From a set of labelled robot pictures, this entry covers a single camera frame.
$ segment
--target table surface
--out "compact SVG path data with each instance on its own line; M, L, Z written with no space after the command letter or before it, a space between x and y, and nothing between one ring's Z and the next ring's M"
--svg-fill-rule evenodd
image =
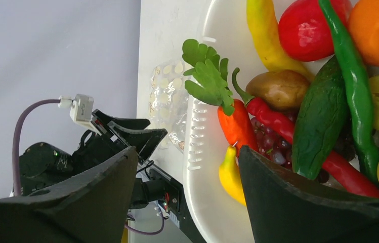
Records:
M142 0L140 17L137 118L149 118L150 82L156 66L182 55L182 43L195 38L207 0ZM183 155L173 145L151 157L170 176L183 182Z

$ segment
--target potato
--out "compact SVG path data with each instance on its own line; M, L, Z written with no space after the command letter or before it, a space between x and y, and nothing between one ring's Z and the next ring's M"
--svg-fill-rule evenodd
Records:
M310 82L292 70L266 72L254 77L246 92L262 98L273 110L295 111L301 106Z

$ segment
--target gray wall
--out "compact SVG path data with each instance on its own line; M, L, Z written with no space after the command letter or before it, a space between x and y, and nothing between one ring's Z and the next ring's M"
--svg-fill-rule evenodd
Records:
M74 96L135 117L140 0L0 0L0 197L12 189L16 120L30 104ZM84 129L69 110L46 105L24 123L20 152L44 141L69 153Z

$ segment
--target dark green cucumber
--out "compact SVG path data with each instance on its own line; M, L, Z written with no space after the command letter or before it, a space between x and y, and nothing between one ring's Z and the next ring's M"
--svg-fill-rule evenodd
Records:
M344 79L333 56L319 70L301 104L293 134L293 171L316 179L348 119Z

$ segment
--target green stem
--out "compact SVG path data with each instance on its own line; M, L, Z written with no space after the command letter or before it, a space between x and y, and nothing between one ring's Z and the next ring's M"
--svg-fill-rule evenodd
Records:
M231 76L231 82L232 86L234 87L235 91L240 95L241 99L244 102L244 105L247 106L248 103L253 100L255 97L248 94L246 91L242 90L240 86L237 83L237 74L240 72L240 68L236 67L234 71L232 72Z

